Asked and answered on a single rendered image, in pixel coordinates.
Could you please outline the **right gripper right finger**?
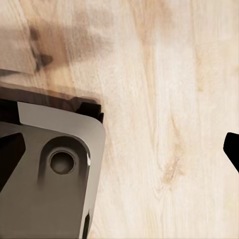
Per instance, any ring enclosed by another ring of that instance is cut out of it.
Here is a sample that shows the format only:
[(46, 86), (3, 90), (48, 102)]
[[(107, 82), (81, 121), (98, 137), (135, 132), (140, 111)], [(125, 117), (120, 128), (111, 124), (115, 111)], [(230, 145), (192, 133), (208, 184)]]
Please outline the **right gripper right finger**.
[(239, 134), (227, 133), (223, 150), (239, 173)]

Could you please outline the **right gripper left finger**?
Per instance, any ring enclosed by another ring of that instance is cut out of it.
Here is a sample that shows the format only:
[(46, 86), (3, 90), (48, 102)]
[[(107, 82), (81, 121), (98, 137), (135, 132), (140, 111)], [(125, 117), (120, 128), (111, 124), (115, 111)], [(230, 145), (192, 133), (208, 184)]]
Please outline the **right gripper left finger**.
[(0, 138), (0, 192), (26, 152), (21, 132)]

